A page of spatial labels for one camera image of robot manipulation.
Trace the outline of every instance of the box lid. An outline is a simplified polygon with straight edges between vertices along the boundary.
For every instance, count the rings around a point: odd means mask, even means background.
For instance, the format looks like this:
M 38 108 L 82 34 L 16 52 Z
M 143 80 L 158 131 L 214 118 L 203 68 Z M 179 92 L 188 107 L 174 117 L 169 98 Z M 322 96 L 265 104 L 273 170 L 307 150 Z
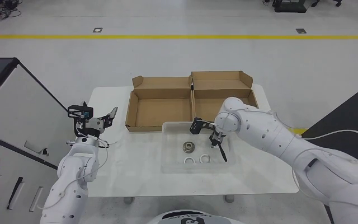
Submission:
M 191 88 L 192 78 L 188 77 L 146 77 L 137 76 L 132 78 L 133 87 L 137 89 L 157 88 Z
M 243 71 L 192 72 L 194 90 L 251 89 L 252 77 Z

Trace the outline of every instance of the floor marking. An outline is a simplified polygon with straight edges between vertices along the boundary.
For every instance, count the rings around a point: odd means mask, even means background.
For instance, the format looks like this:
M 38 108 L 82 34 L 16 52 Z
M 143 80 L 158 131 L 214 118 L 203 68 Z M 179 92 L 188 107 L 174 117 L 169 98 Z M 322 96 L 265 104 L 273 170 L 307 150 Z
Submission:
M 35 40 L 358 40 L 358 35 L 221 35 L 221 34 L 0 34 L 0 39 Z
M 308 128 L 289 128 L 289 130 L 295 134 L 303 134 Z

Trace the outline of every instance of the chair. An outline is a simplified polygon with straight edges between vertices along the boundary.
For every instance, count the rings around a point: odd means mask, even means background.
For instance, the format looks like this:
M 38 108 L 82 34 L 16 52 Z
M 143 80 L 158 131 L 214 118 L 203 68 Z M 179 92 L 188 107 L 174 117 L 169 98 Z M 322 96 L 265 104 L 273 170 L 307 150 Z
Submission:
M 312 3 L 311 6 L 312 6 L 312 7 L 315 7 L 315 6 L 318 4 L 319 1 L 320 1 L 320 0 L 316 0 L 316 2 Z M 342 0 L 334 0 L 334 1 L 337 2 L 337 4 L 336 4 L 337 7 L 341 6 Z

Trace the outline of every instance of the transparent container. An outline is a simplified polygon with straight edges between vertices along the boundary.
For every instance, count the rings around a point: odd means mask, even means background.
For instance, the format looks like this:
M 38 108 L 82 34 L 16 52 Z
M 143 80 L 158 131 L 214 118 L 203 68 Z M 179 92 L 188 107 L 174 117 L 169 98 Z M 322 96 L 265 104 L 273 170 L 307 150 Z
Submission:
M 224 137 L 222 148 L 228 159 L 224 161 L 218 146 L 211 148 L 209 137 L 213 131 L 202 129 L 200 134 L 191 134 L 189 129 L 192 122 L 165 122 L 162 130 L 162 170 L 164 172 L 182 172 L 189 170 L 209 170 L 214 171 L 229 167 L 236 163 L 233 144 L 230 135 Z M 195 149 L 192 153 L 186 153 L 183 150 L 185 142 L 192 142 Z M 200 163 L 200 156 L 207 154 L 210 156 L 209 163 Z

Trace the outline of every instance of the open cardboard box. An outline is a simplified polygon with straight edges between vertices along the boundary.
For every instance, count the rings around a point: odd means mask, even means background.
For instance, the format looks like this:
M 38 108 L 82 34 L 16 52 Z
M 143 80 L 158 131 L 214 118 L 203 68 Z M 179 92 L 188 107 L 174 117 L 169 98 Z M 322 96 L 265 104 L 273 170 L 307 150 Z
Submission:
M 130 132 L 160 131 L 164 122 L 191 122 L 194 117 L 213 121 L 223 101 L 231 96 L 257 107 L 252 77 L 242 71 L 192 72 L 189 77 L 138 76 L 132 81 L 125 123 Z
M 214 121 L 224 100 L 234 96 L 244 104 L 257 106 L 251 90 L 252 77 L 242 71 L 192 72 L 194 114 L 207 121 Z
M 132 82 L 125 123 L 130 132 L 160 131 L 164 122 L 193 121 L 191 76 L 138 76 Z

